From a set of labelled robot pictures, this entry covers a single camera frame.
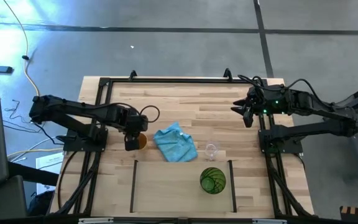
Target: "concrete floor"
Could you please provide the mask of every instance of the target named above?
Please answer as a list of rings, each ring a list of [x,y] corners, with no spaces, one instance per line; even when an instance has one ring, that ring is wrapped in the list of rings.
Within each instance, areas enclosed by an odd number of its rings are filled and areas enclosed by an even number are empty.
[[[93,27],[176,27],[258,29],[252,0],[10,0],[23,24]],[[358,30],[358,0],[260,0],[266,29]],[[0,0],[0,23],[16,23]],[[76,100],[83,76],[139,75],[220,77],[233,73],[266,77],[259,34],[182,32],[27,31],[29,74],[42,95]],[[274,77],[290,83],[305,78],[325,101],[339,101],[358,90],[358,35],[267,35]],[[20,100],[17,114],[27,117],[34,89],[23,74],[22,32],[0,27],[0,65],[14,67],[0,75],[2,108]],[[305,86],[296,86],[307,90]],[[4,119],[9,113],[3,111]],[[321,121],[294,116],[295,124]],[[19,119],[13,122],[21,124]],[[65,130],[48,123],[51,136]],[[45,139],[5,129],[7,153],[24,150]],[[331,135],[303,140],[306,175],[317,215],[339,218],[339,206],[358,207],[357,159],[345,138]],[[39,148],[52,148],[50,142]],[[35,167],[27,154],[21,164]],[[26,183],[26,194],[35,185]]]

